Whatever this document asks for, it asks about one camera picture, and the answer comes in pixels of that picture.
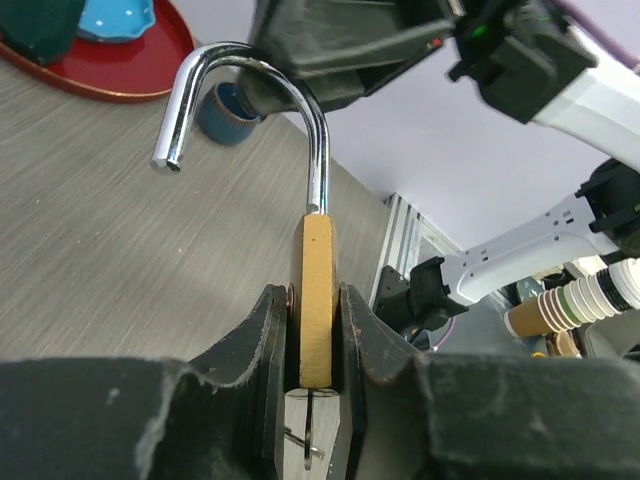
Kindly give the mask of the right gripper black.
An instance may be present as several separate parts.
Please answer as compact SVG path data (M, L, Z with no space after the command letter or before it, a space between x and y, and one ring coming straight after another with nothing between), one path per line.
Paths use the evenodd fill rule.
M552 1L432 5L451 23L445 31L458 51L449 79L473 80L487 105L522 124L598 65Z

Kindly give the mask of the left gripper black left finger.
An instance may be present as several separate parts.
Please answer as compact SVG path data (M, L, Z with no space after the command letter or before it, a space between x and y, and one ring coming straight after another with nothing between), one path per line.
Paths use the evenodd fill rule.
M40 358L1 366L5 479L279 479L287 294L190 361Z

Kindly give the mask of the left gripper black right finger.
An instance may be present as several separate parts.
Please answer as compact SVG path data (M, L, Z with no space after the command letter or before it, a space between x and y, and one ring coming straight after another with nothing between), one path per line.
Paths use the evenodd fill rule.
M341 479L635 479L639 367L427 354L342 285Z

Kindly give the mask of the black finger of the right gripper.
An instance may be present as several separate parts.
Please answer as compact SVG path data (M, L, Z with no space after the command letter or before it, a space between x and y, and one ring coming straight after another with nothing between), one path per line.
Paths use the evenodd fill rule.
M388 64L360 70L320 75L294 80L306 86L315 96L324 113L348 107L384 88L415 64ZM266 74L243 70L236 80L241 90L242 104L251 113L270 115L297 109L291 96Z
M257 1L249 43L311 78L403 62L454 24L447 1Z

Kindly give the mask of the large brass padlock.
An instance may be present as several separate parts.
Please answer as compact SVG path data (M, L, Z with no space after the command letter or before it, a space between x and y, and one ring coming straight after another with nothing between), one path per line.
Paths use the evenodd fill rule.
M176 74L152 155L155 170L181 171L199 93L208 73L221 66L254 69L289 94L307 129L309 144L305 215L299 224L300 251L294 255L294 319L298 324L301 388L334 386L332 333L337 311L335 229L329 215L330 135L325 115L309 88L290 80L243 43L218 42L195 49Z

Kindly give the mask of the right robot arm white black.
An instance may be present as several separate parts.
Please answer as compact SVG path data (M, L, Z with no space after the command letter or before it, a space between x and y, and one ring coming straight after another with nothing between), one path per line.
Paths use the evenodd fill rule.
M489 292L625 246L639 81L561 1L260 1L250 42L338 115L338 158L461 234L380 300L436 329Z

